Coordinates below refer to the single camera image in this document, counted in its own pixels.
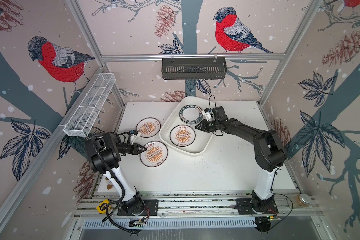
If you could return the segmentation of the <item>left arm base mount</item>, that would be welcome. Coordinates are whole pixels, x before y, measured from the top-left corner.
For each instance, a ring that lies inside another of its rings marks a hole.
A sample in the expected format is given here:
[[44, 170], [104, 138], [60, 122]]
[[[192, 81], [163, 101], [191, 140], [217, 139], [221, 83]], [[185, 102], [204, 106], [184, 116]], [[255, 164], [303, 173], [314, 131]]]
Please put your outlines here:
[[139, 216], [157, 216], [159, 201], [143, 200], [143, 204], [139, 203], [136, 208], [129, 209], [127, 212], [123, 208], [118, 209], [118, 217], [139, 217]]

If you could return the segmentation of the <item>small glass jar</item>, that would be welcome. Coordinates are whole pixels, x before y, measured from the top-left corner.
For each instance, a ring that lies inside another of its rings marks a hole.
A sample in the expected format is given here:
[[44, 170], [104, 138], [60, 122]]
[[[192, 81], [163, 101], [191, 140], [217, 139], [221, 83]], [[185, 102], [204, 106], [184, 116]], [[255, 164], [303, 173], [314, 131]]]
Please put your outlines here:
[[307, 194], [298, 194], [294, 198], [294, 206], [297, 208], [305, 208], [311, 205], [312, 198]]

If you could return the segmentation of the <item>orange sunburst plate front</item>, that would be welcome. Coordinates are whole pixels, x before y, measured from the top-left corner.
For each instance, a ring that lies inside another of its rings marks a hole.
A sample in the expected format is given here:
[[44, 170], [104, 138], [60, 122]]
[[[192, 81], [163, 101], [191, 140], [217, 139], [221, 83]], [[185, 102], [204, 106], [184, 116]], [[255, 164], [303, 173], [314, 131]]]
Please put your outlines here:
[[170, 131], [170, 140], [177, 147], [188, 147], [195, 139], [195, 130], [187, 125], [178, 125]]

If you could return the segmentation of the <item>orange sunburst plate back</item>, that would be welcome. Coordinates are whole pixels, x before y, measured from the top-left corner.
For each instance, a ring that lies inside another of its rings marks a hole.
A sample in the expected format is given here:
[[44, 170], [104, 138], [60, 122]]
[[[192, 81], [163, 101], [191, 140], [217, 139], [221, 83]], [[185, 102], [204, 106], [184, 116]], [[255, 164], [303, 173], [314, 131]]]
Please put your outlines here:
[[142, 119], [136, 126], [136, 130], [141, 134], [142, 138], [151, 138], [159, 133], [161, 123], [156, 118]]

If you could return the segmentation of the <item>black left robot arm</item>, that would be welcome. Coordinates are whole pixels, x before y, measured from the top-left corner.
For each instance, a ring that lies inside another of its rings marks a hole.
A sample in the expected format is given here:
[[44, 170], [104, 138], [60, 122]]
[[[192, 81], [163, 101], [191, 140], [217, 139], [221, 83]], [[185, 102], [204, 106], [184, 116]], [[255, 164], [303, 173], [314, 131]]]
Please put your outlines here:
[[147, 151], [147, 148], [134, 143], [131, 132], [122, 133], [121, 137], [114, 133], [92, 135], [85, 142], [87, 157], [91, 169], [99, 172], [108, 178], [116, 188], [120, 198], [116, 200], [121, 209], [127, 214], [139, 215], [144, 211], [145, 203], [140, 193], [132, 186], [124, 176], [120, 161], [122, 156], [140, 155]]

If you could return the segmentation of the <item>white plastic bin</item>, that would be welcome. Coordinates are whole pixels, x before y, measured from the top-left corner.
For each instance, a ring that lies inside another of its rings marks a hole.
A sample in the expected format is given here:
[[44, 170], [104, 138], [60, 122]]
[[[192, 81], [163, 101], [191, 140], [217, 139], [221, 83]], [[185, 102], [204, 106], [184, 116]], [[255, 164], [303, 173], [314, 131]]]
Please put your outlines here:
[[[205, 133], [199, 130], [195, 129], [195, 125], [188, 125], [181, 121], [179, 117], [179, 111], [182, 107], [186, 105], [196, 105], [199, 106], [202, 110], [206, 108], [210, 108], [210, 103], [206, 99], [198, 98], [198, 97], [185, 97], [183, 100], [179, 102], [179, 104], [175, 107], [175, 109], [172, 111], [170, 116], [167, 118], [164, 124], [162, 124], [159, 137], [162, 140], [163, 143], [165, 143], [167, 146], [171, 147], [172, 149], [189, 155], [189, 156], [198, 156], [202, 154], [207, 146], [209, 145], [213, 134], [212, 133]], [[175, 146], [171, 140], [170, 140], [170, 131], [178, 126], [178, 125], [187, 125], [192, 127], [195, 130], [196, 133], [196, 139], [195, 141], [188, 147], [177, 147]]]

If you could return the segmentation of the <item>white mesh wall shelf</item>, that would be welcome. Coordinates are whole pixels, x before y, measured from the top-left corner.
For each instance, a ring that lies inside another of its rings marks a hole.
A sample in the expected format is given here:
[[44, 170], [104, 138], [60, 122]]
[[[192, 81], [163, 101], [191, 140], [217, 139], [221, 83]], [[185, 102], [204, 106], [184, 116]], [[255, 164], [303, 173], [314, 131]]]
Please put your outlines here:
[[115, 76], [111, 73], [95, 75], [84, 98], [76, 108], [71, 119], [65, 124], [64, 132], [69, 137], [87, 137], [108, 97], [114, 84]]

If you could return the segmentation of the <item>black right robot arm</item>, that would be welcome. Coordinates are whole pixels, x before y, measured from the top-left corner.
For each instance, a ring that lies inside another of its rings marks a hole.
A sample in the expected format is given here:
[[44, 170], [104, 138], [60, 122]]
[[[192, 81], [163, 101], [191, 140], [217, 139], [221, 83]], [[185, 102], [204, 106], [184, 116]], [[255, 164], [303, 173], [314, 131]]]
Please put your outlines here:
[[206, 133], [217, 130], [237, 136], [254, 146], [255, 160], [261, 168], [255, 189], [252, 192], [252, 209], [262, 214], [274, 204], [273, 184], [280, 167], [287, 159], [287, 152], [280, 137], [274, 130], [260, 130], [228, 118], [223, 107], [204, 109], [205, 117], [196, 129]]

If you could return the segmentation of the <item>aluminium frame crossbar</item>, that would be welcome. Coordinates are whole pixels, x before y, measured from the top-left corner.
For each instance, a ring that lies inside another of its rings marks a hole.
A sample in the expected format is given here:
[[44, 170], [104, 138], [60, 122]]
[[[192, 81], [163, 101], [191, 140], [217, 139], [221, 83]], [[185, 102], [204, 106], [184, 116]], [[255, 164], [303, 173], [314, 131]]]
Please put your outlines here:
[[108, 62], [154, 62], [162, 59], [199, 59], [199, 58], [225, 58], [226, 60], [283, 60], [287, 55], [285, 53], [249, 53], [249, 54], [183, 54], [183, 55], [103, 55], [101, 60]]

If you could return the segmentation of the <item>brown toy figure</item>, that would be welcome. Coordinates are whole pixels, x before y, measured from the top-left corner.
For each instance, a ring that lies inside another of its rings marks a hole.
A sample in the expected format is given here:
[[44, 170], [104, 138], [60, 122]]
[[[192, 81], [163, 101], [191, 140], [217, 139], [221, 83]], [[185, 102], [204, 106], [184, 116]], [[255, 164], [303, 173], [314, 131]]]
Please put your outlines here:
[[106, 180], [107, 190], [112, 189], [114, 187], [112, 181], [108, 178], [105, 178], [105, 180]]

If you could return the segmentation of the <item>yellow tape measure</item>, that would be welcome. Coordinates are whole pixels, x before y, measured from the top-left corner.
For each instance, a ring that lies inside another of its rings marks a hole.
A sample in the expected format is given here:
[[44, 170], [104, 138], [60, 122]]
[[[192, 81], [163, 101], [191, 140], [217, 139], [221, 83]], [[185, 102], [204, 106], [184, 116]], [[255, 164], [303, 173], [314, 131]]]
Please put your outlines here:
[[111, 208], [110, 204], [110, 200], [109, 199], [105, 199], [103, 200], [97, 207], [97, 211], [99, 214], [106, 214], [106, 211], [109, 210]]

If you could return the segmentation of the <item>green rim plate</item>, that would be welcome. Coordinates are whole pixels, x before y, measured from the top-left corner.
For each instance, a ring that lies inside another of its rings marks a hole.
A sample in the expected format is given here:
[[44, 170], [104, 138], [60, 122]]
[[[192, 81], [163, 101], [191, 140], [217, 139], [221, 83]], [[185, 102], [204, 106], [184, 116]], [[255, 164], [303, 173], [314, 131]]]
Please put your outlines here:
[[183, 123], [195, 125], [203, 119], [203, 110], [196, 105], [186, 105], [180, 109], [179, 117]]

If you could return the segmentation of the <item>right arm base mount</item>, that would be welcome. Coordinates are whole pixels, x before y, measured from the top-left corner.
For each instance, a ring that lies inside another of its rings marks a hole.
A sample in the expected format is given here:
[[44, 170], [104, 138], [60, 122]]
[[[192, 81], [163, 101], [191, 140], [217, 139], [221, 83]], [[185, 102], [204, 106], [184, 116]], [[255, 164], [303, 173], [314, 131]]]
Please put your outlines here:
[[239, 215], [278, 215], [279, 211], [276, 206], [274, 194], [265, 200], [261, 199], [255, 191], [251, 193], [252, 198], [236, 199], [234, 209], [238, 210]]

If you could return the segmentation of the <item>orange sunburst plate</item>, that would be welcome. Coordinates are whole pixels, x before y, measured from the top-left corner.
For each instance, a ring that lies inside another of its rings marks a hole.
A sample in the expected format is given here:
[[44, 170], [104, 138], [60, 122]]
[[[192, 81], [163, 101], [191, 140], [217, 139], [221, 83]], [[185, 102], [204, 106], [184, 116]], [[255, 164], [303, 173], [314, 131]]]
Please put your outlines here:
[[170, 140], [177, 147], [188, 147], [195, 139], [195, 130], [187, 125], [178, 125], [170, 131]]
[[151, 141], [145, 145], [145, 148], [147, 150], [140, 154], [140, 160], [146, 167], [158, 167], [168, 157], [168, 148], [160, 141]]
[[136, 126], [136, 130], [141, 134], [142, 138], [151, 138], [159, 133], [161, 123], [156, 118], [142, 119]]

